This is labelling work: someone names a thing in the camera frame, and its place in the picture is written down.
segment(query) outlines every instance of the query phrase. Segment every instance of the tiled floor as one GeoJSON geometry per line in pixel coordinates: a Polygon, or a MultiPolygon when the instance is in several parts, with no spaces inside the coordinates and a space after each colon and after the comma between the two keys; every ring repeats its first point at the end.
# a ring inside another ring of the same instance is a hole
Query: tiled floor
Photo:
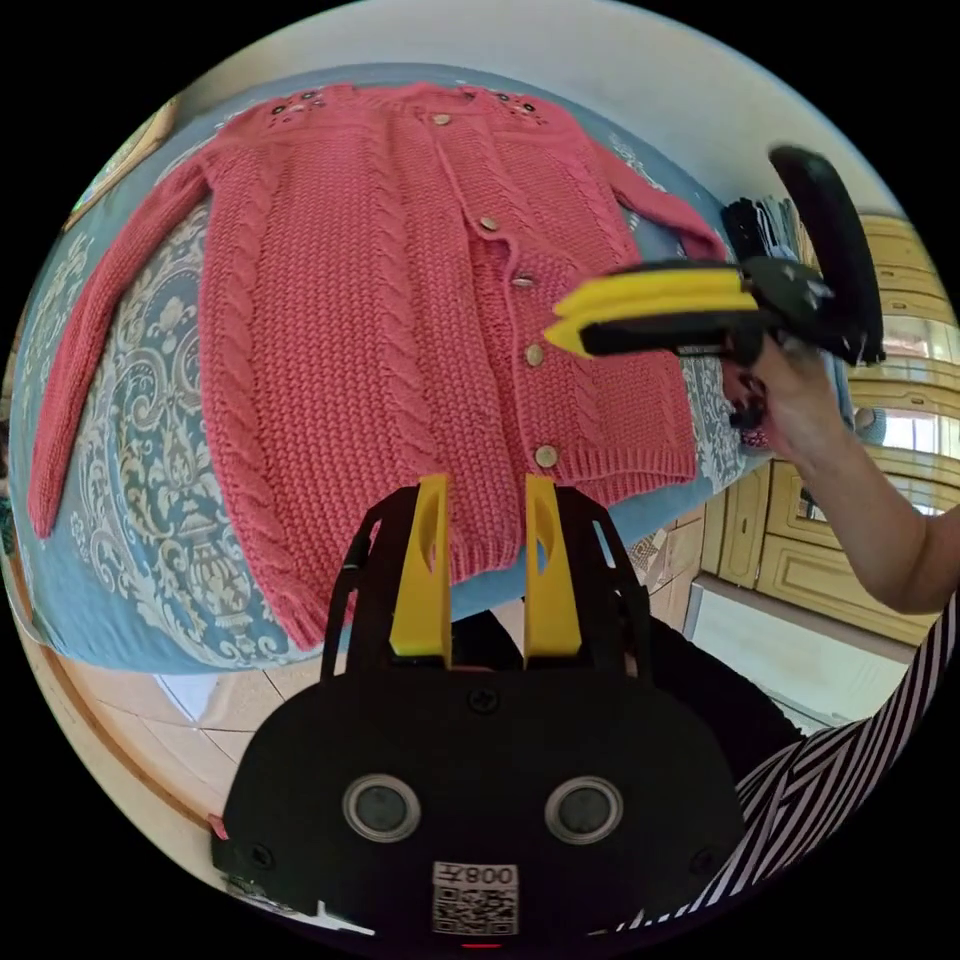
{"type": "MultiPolygon", "coordinates": [[[[681,517],[648,566],[654,616],[683,628],[700,566],[703,510],[681,517]]],[[[497,616],[518,642],[523,607],[497,616]]],[[[284,700],[316,682],[319,662],[219,676],[150,676],[62,661],[77,692],[144,773],[201,817],[222,812],[253,732],[284,700]]]]}

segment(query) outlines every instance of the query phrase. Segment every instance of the gold button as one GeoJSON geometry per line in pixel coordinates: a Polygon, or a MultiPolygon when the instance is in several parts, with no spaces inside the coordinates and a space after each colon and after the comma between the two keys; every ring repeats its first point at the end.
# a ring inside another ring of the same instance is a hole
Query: gold button
{"type": "Polygon", "coordinates": [[[549,470],[551,467],[557,465],[557,456],[556,447],[551,447],[549,444],[544,444],[542,447],[537,447],[537,452],[533,455],[533,459],[537,461],[538,467],[543,467],[544,470],[549,470]]]}
{"type": "Polygon", "coordinates": [[[531,343],[524,352],[524,357],[531,367],[539,367],[543,363],[543,347],[539,343],[531,343]]]}

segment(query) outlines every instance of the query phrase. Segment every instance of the pink knitted cardigan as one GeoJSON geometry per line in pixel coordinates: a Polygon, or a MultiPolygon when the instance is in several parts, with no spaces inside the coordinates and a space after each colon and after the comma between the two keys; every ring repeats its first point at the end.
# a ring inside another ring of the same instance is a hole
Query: pink knitted cardigan
{"type": "Polygon", "coordinates": [[[690,256],[723,259],[716,233],[550,102],[343,85],[235,118],[100,261],[43,400],[28,495],[40,537],[118,300],[208,191],[210,455],[251,573],[301,649],[322,641],[366,510],[426,474],[451,477],[454,582],[516,561],[528,472],[606,505],[693,478],[673,356],[592,363],[542,331],[578,282],[636,260],[618,201],[690,256]]]}

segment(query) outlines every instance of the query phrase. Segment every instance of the bed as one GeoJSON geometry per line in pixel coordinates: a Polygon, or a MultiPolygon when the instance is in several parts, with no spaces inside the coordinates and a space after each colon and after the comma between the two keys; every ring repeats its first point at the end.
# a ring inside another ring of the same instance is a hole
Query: bed
{"type": "MultiPolygon", "coordinates": [[[[196,117],[100,198],[59,239],[27,305],[11,417],[11,496],[35,627],[64,656],[162,674],[262,669],[315,656],[288,644],[253,581],[227,518],[204,439],[197,293],[209,201],[168,236],[118,308],[83,413],[52,536],[26,513],[32,437],[50,365],[72,304],[126,218],[159,179],[254,103],[330,83],[471,83],[551,97],[504,77],[429,65],[366,65],[270,83],[196,117]]],[[[603,118],[566,106],[598,141],[660,189],[687,200],[721,232],[720,203],[665,157],[603,118]]],[[[674,236],[624,213],[644,259],[674,256],[674,236]]],[[[717,361],[684,362],[698,471],[689,484],[615,506],[626,543],[656,531],[759,461],[727,422],[717,361]]],[[[455,619],[523,592],[509,570],[453,590],[455,619]]]]}

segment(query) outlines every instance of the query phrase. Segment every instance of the hand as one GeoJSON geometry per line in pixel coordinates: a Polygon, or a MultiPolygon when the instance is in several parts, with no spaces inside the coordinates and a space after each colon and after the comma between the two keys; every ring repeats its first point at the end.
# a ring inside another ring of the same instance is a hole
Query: hand
{"type": "Polygon", "coordinates": [[[849,440],[821,356],[813,349],[787,353],[769,336],[750,370],[766,391],[761,429],[778,456],[798,466],[836,456],[849,440]]]}

